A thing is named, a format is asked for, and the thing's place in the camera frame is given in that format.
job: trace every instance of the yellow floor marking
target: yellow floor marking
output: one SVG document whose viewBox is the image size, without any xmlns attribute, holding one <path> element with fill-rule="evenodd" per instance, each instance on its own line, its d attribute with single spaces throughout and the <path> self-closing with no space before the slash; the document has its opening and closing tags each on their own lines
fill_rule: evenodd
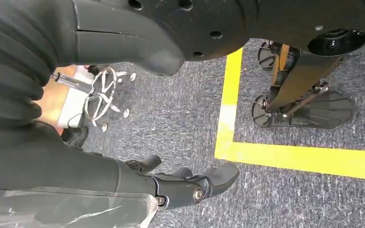
<svg viewBox="0 0 365 228">
<path fill-rule="evenodd" d="M 365 151 L 233 142 L 242 49 L 228 55 L 215 158 L 365 179 Z"/>
</svg>

